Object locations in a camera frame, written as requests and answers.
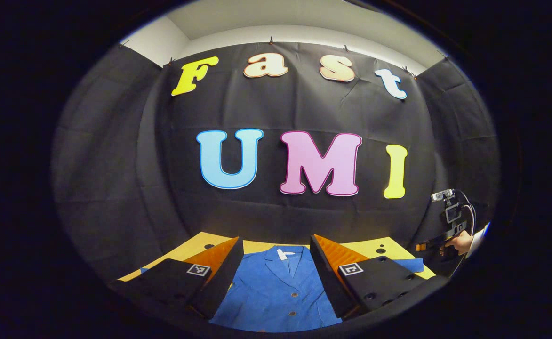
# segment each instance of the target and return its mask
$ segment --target orange textured pad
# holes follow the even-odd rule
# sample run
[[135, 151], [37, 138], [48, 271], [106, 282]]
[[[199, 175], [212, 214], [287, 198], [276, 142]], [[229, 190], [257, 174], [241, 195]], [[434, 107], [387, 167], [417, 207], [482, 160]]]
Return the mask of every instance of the orange textured pad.
[[226, 256], [232, 250], [232, 247], [236, 244], [239, 237], [226, 240], [219, 245], [215, 245], [210, 249], [204, 250], [201, 253], [191, 256], [190, 258], [184, 260], [188, 264], [199, 264], [204, 266], [209, 266], [211, 268], [211, 275], [207, 278], [205, 285], [211, 281], [211, 278], [217, 273], [219, 268], [224, 263]]
[[320, 245], [321, 250], [324, 252], [324, 255], [326, 256], [330, 267], [336, 274], [336, 277], [338, 277], [339, 281], [343, 284], [345, 289], [347, 289], [347, 286], [343, 282], [341, 275], [338, 273], [338, 267], [340, 265], [353, 264], [354, 262], [360, 262], [363, 260], [368, 260], [370, 258], [368, 258], [367, 256], [363, 256], [356, 251], [348, 249], [347, 247], [338, 244], [337, 242], [328, 240], [327, 238], [323, 238], [318, 234], [314, 234], [314, 236], [318, 244]]

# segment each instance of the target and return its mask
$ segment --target letter m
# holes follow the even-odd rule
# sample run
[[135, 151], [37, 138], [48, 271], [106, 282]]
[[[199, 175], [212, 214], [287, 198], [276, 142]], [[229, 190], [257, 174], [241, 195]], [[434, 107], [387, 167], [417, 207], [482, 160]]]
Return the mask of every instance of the letter m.
[[305, 173], [313, 193], [318, 193], [332, 174], [332, 183], [326, 187], [329, 195], [349, 196], [359, 191], [355, 185], [355, 163], [361, 137], [340, 133], [334, 137], [326, 155], [321, 156], [315, 142], [305, 131], [289, 131], [280, 137], [288, 146], [286, 182], [280, 185], [285, 194], [302, 194], [301, 171]]

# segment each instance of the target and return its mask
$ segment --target blue letter u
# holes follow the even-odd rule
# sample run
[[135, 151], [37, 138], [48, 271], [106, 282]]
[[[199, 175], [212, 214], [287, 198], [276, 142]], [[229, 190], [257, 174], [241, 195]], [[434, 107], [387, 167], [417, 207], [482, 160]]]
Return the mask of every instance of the blue letter u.
[[205, 131], [196, 136], [200, 144], [200, 171], [209, 184], [222, 189], [238, 189], [250, 184], [257, 175], [257, 142], [263, 138], [260, 129], [240, 129], [234, 135], [242, 143], [242, 166], [236, 174], [222, 169], [224, 131]]

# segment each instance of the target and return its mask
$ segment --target yellow table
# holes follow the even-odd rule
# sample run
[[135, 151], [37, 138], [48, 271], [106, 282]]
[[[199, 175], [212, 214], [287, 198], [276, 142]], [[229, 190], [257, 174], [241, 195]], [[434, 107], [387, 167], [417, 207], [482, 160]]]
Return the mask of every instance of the yellow table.
[[[216, 234], [201, 232], [199, 234], [196, 234], [194, 237], [190, 238], [190, 240], [179, 245], [173, 251], [167, 253], [164, 256], [161, 256], [161, 258], [158, 258], [157, 260], [154, 260], [150, 264], [144, 266], [144, 268], [149, 269], [154, 265], [158, 264], [159, 262], [162, 262], [165, 259], [174, 259], [179, 261], [186, 260], [189, 257], [193, 255], [197, 255], [198, 253], [201, 253], [202, 251], [204, 251], [205, 245], [207, 244], [218, 245], [230, 239], [231, 238], [228, 238], [227, 236], [220, 236]], [[271, 249], [272, 246], [276, 246], [276, 245], [291, 245], [291, 244], [272, 244], [269, 242], [243, 240], [244, 254], [267, 251], [268, 249]], [[415, 259], [415, 257], [411, 255], [408, 251], [406, 251], [405, 248], [401, 247], [398, 243], [396, 243], [393, 239], [389, 237], [374, 239], [374, 240], [358, 241], [358, 242], [348, 242], [346, 244], [341, 244], [341, 245], [349, 249], [352, 249], [353, 251], [356, 251], [359, 254], [367, 256], [368, 258], [375, 258], [377, 256], [380, 256], [380, 254], [376, 252], [376, 249], [385, 249], [387, 251], [385, 255], [390, 259], [393, 259], [393, 260]], [[129, 273], [128, 275], [120, 278], [119, 280], [129, 281], [131, 279], [134, 279], [140, 274], [141, 274], [140, 270], [136, 270], [135, 272]], [[431, 270], [429, 270], [429, 268], [424, 266], [424, 272], [416, 273], [416, 275], [424, 279], [429, 279], [430, 277], [435, 276], [435, 273], [433, 273]]]

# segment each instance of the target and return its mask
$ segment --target human hand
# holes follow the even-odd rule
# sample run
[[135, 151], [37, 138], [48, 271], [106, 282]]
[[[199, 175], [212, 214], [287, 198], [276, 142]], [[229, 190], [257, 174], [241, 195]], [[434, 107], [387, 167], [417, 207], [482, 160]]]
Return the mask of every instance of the human hand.
[[[459, 236], [453, 238], [445, 244], [445, 247], [453, 246], [454, 249], [458, 251], [459, 255], [465, 254], [470, 249], [470, 244], [472, 244], [473, 236], [468, 234], [465, 230], [462, 231]], [[443, 246], [441, 246], [440, 254], [443, 254]]]

